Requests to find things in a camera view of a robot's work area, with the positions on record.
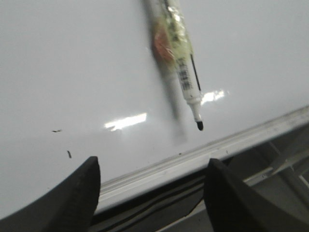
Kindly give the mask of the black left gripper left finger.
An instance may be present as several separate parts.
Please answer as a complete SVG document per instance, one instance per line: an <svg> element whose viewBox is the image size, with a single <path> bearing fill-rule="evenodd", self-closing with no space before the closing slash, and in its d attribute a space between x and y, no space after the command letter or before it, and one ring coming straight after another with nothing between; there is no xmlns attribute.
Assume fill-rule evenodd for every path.
<svg viewBox="0 0 309 232"><path fill-rule="evenodd" d="M1 219L2 232L86 232L98 204L100 167L89 157L70 176L21 210Z"/></svg>

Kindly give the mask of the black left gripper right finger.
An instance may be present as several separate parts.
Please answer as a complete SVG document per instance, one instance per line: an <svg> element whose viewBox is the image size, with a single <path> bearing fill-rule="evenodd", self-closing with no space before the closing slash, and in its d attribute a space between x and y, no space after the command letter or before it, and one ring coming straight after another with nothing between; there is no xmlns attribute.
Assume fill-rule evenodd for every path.
<svg viewBox="0 0 309 232"><path fill-rule="evenodd" d="M215 232L307 232L309 225L238 179L220 160L205 169L204 204Z"/></svg>

